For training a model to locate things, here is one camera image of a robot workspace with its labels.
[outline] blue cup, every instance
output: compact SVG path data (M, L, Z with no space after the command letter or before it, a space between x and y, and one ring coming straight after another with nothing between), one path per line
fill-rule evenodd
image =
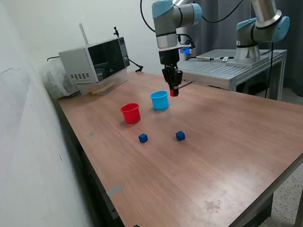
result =
M151 93L153 108L155 110L165 110L169 106L169 98L167 91L156 91Z

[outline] red cup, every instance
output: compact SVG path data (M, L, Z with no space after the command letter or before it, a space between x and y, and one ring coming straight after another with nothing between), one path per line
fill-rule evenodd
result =
M125 122L127 124L135 124L141 119L139 104L137 103L126 104L121 107L120 111L123 113Z

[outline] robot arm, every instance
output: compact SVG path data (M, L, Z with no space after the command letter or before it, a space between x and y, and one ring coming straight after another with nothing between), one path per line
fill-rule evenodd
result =
M286 36L290 19L276 9L275 0L250 0L256 18L237 24L236 63L255 63L260 60L258 43L279 42Z
M159 0L152 5L152 17L159 48L160 62L170 95L178 96L182 82L182 71L178 70L179 52L177 28L193 26L202 20L202 9L198 4L176 6L172 0Z

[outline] plastic cup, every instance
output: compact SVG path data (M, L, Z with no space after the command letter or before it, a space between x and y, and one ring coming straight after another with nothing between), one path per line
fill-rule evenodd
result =
M121 107L120 111L123 113L124 120L127 124L135 124L141 119L139 104L137 103L126 104Z
M165 110L169 106L168 91L156 91L151 93L153 108L155 110Z

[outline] table leg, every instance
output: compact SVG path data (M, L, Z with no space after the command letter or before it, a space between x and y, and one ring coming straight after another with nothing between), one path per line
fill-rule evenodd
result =
M297 218L295 220L294 227L303 227L303 192L301 194L299 209L298 209Z
M274 195L271 195L265 203L257 210L257 215L253 217L243 227L255 227L261 225L268 217L271 216Z
M285 71L285 62L282 60L278 64L274 65L271 72L270 80L270 96L269 98L274 100L281 100L282 97L282 88L284 81L284 71Z

